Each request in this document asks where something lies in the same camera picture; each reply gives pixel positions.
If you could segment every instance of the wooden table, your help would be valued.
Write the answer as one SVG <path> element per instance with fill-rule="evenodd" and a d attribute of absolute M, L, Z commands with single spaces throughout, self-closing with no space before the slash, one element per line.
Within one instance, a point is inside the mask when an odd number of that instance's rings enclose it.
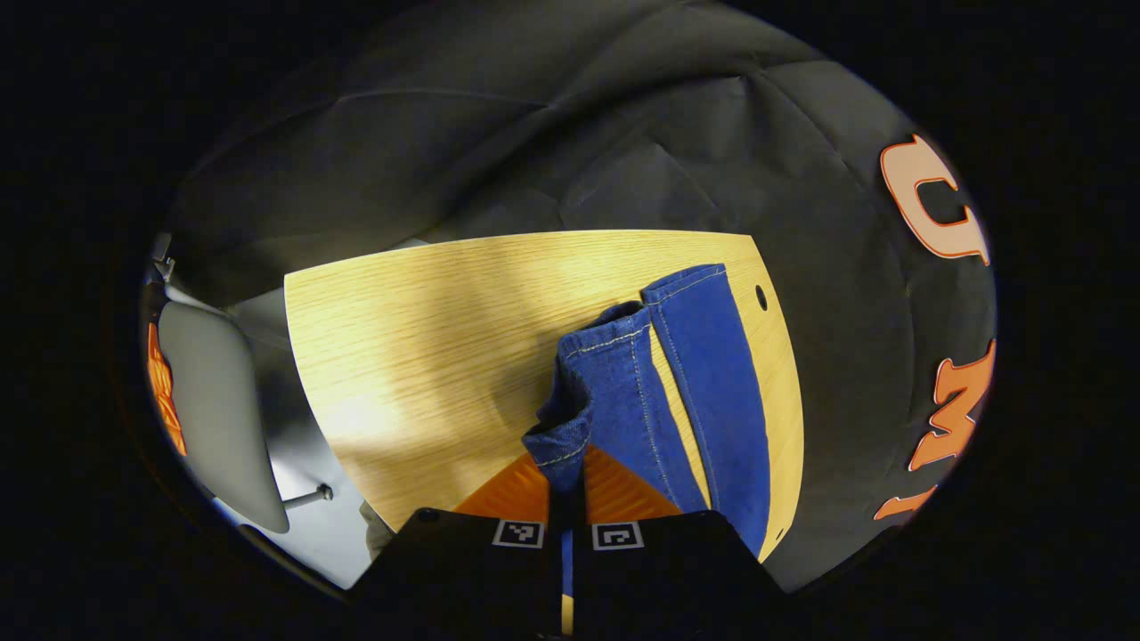
<path fill-rule="evenodd" d="M 804 416 L 780 299 L 749 236 L 560 232 L 353 258 L 285 277 L 290 338 L 325 438 L 365 500 L 399 529 L 417 508 L 454 508 L 526 452 L 520 438 L 549 393 L 559 338 L 662 276 L 711 262 L 727 267 L 764 400 L 772 469 L 764 560 L 796 513 Z M 692 427 L 656 333 L 651 341 L 707 501 Z"/>

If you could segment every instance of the chair seat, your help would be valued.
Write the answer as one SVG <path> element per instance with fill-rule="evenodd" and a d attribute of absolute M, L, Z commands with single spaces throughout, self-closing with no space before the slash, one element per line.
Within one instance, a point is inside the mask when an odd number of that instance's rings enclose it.
<path fill-rule="evenodd" d="M 158 336 L 190 470 L 242 516 L 272 532 L 288 532 L 245 336 L 228 318 L 179 302 L 163 307 Z"/>

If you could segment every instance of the orange object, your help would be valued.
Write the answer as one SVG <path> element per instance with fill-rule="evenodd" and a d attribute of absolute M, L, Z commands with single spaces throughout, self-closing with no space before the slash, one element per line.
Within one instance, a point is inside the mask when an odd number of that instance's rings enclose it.
<path fill-rule="evenodd" d="M 947 456 L 958 456 L 966 447 L 966 441 L 974 433 L 974 419 L 970 419 L 968 413 L 990 387 L 996 344 L 997 341 L 990 341 L 986 355 L 975 363 L 954 365 L 951 359 L 945 358 L 938 365 L 938 374 L 934 382 L 934 401 L 943 404 L 950 395 L 959 393 L 930 416 L 930 425 L 946 430 L 947 433 L 939 436 L 934 430 L 927 432 L 914 449 L 914 456 L 907 468 L 910 471 L 913 472 L 927 463 Z"/>
<path fill-rule="evenodd" d="M 591 524 L 637 521 L 681 510 L 629 468 L 593 445 L 586 448 L 586 519 Z"/>
<path fill-rule="evenodd" d="M 551 511 L 551 485 L 523 454 L 459 503 L 454 512 L 515 521 L 547 522 Z"/>
<path fill-rule="evenodd" d="M 923 503 L 926 503 L 927 498 L 930 498 L 930 495 L 934 494 L 934 490 L 936 489 L 938 489 L 938 486 L 934 486 L 918 496 L 911 496 L 907 498 L 899 498 L 896 496 L 894 498 L 888 498 L 887 502 L 879 508 L 879 511 L 874 513 L 874 520 L 879 520 L 891 514 L 898 514 L 901 512 L 918 510 Z"/>
<path fill-rule="evenodd" d="M 162 414 L 162 422 L 166 425 L 166 433 L 174 443 L 174 449 L 186 456 L 186 439 L 182 438 L 182 424 L 178 422 L 178 414 L 174 413 L 174 398 L 171 396 L 174 389 L 173 379 L 170 375 L 170 366 L 158 348 L 158 326 L 150 323 L 147 334 L 147 371 L 150 374 L 150 389 L 154 399 L 158 403 L 158 413 Z"/>
<path fill-rule="evenodd" d="M 990 250 L 986 249 L 982 227 L 970 208 L 964 208 L 963 220 L 942 224 L 930 218 L 922 206 L 919 185 L 946 182 L 956 192 L 958 182 L 951 176 L 950 168 L 930 145 L 917 135 L 913 135 L 913 138 L 912 143 L 887 147 L 879 156 L 882 178 L 890 195 L 895 197 L 895 204 L 898 205 L 906 226 L 935 255 L 942 258 L 977 255 L 982 258 L 983 265 L 990 265 Z"/>

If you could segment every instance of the black fabric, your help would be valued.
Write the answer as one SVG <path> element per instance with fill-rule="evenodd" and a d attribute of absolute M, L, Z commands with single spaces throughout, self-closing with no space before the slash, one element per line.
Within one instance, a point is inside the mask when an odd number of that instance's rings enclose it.
<path fill-rule="evenodd" d="M 881 151 L 912 133 L 940 152 L 840 65 L 717 3 L 437 2 L 255 105 L 185 182 L 171 253 L 221 306 L 410 236 L 750 234 L 804 403 L 800 502 L 765 562 L 792 590 L 910 517 L 874 521 L 886 500 L 950 471 L 906 471 L 937 365 L 996 332 L 990 268 L 927 251 L 882 181 Z M 936 220 L 987 213 L 964 187 L 920 196 Z"/>

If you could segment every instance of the jeans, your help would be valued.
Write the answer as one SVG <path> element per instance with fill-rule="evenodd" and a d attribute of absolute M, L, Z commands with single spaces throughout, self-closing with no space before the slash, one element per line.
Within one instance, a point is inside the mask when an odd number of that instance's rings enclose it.
<path fill-rule="evenodd" d="M 559 340 L 553 390 L 523 446 L 556 493 L 577 487 L 593 444 L 683 512 L 708 509 L 650 357 L 652 323 L 697 438 L 711 508 L 759 554 L 769 501 L 767 436 L 725 267 L 691 267 L 641 294 L 642 302 L 611 307 Z M 568 594 L 569 574 L 564 558 Z"/>

